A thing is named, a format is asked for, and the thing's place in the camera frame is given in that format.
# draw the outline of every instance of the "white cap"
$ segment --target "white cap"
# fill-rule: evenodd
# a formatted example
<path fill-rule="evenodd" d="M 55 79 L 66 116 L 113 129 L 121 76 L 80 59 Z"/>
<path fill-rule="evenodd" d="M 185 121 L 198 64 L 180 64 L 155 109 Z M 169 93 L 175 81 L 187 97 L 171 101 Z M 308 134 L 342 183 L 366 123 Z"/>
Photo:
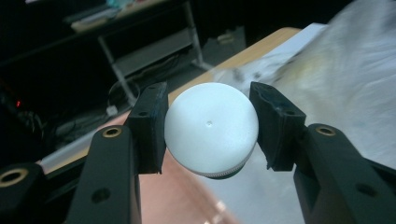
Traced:
<path fill-rule="evenodd" d="M 165 142 L 171 154 L 187 169 L 207 177 L 239 170 L 258 133 L 259 121 L 249 99 L 220 83 L 184 91 L 165 118 Z"/>

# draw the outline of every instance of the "black mechanical arm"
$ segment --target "black mechanical arm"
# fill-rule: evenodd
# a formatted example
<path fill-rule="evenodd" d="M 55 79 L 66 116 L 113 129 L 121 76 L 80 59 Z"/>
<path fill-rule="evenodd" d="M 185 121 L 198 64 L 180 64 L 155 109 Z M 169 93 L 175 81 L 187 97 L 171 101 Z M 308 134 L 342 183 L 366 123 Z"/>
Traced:
<path fill-rule="evenodd" d="M 89 156 L 44 175 L 33 163 L 0 171 L 0 223 L 141 223 L 140 174 L 162 170 L 166 83 L 145 89 L 124 125 L 98 131 Z M 275 88 L 252 83 L 268 169 L 292 171 L 306 223 L 396 223 L 396 172 L 364 159 L 334 127 Z"/>

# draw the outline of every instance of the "brass insert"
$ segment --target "brass insert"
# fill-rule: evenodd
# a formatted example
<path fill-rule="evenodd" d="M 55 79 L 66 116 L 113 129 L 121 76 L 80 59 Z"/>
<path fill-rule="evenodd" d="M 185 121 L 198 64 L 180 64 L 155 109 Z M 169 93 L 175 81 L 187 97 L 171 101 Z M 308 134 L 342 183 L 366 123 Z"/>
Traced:
<path fill-rule="evenodd" d="M 103 137 L 117 137 L 121 134 L 121 128 L 109 128 L 103 132 Z"/>
<path fill-rule="evenodd" d="M 0 188 L 6 188 L 17 184 L 21 180 L 23 180 L 29 171 L 24 168 L 16 168 L 10 171 L 7 171 L 0 175 Z"/>

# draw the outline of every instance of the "screw hole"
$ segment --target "screw hole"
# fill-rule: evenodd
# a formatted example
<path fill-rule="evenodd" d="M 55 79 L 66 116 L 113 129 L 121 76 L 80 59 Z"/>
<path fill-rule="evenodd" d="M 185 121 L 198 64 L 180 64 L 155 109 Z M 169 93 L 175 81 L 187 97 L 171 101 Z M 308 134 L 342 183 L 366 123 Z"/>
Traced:
<path fill-rule="evenodd" d="M 325 126 L 317 127 L 317 132 L 327 136 L 335 136 L 335 131 L 332 128 Z"/>
<path fill-rule="evenodd" d="M 295 115 L 296 113 L 294 113 L 294 111 L 287 110 L 287 111 L 286 111 L 286 114 L 287 114 L 287 115 Z"/>
<path fill-rule="evenodd" d="M 93 203 L 101 203 L 106 201 L 108 198 L 110 198 L 109 189 L 98 189 L 91 196 L 91 200 Z"/>
<path fill-rule="evenodd" d="M 358 192 L 370 197 L 375 197 L 377 195 L 375 189 L 366 184 L 357 184 L 356 189 L 358 190 Z"/>
<path fill-rule="evenodd" d="M 111 138 L 121 134 L 120 128 L 110 128 L 103 132 L 103 137 Z"/>

